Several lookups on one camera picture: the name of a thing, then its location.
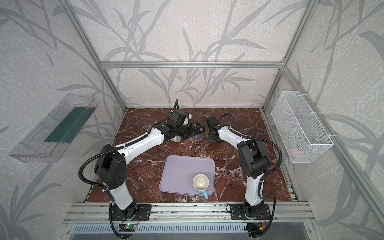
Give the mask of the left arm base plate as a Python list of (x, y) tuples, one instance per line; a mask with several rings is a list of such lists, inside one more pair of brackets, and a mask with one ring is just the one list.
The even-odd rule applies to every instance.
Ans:
[(152, 205), (136, 204), (133, 202), (126, 209), (121, 210), (115, 204), (110, 207), (109, 220), (112, 221), (148, 221)]

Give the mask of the white mug blue outside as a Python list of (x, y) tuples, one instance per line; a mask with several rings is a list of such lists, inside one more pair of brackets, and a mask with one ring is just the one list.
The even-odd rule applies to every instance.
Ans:
[(207, 189), (209, 187), (209, 179), (204, 174), (198, 174), (193, 178), (193, 187), (197, 191), (197, 193), (204, 196), (204, 198), (208, 199)]

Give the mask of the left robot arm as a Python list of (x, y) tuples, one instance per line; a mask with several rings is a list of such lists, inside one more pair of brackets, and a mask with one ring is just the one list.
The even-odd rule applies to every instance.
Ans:
[[(167, 141), (179, 143), (194, 136), (200, 135), (205, 128), (200, 123), (192, 123), (189, 113), (173, 110), (168, 117), (155, 122), (141, 136), (117, 145), (104, 146), (103, 150), (86, 160), (79, 169), (80, 180), (88, 185), (102, 188), (120, 211), (128, 211), (135, 207), (133, 197), (130, 195), (127, 184), (126, 166), (136, 157), (147, 150), (159, 146)], [(94, 172), (102, 181), (97, 183), (87, 179), (83, 171), (92, 161), (96, 160)]]

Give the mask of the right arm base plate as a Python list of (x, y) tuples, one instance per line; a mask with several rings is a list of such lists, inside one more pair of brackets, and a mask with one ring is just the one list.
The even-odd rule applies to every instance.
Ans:
[(270, 220), (272, 211), (269, 205), (261, 202), (256, 206), (250, 206), (247, 203), (229, 204), (228, 212), (231, 214), (231, 220)]

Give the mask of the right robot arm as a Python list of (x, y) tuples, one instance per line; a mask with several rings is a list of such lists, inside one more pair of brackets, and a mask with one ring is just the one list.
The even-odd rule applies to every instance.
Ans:
[[(283, 154), (277, 144), (269, 140), (244, 135), (231, 127), (231, 123), (221, 124), (215, 116), (208, 117), (210, 143), (227, 142), (238, 150), (241, 168), (247, 176), (247, 189), (244, 197), (244, 211), (249, 216), (259, 212), (264, 200), (273, 196), (263, 196), (265, 179), (277, 171), (282, 164)], [(270, 167), (270, 156), (266, 144), (271, 145), (278, 153), (278, 163)]]

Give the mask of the white mug purple handle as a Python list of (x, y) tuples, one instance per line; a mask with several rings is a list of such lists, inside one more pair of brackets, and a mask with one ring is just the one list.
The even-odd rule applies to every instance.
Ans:
[(200, 142), (202, 139), (203, 139), (203, 134), (199, 134), (199, 135), (193, 136), (193, 137), (191, 138), (191, 141), (192, 141), (193, 143), (198, 143), (198, 142)]

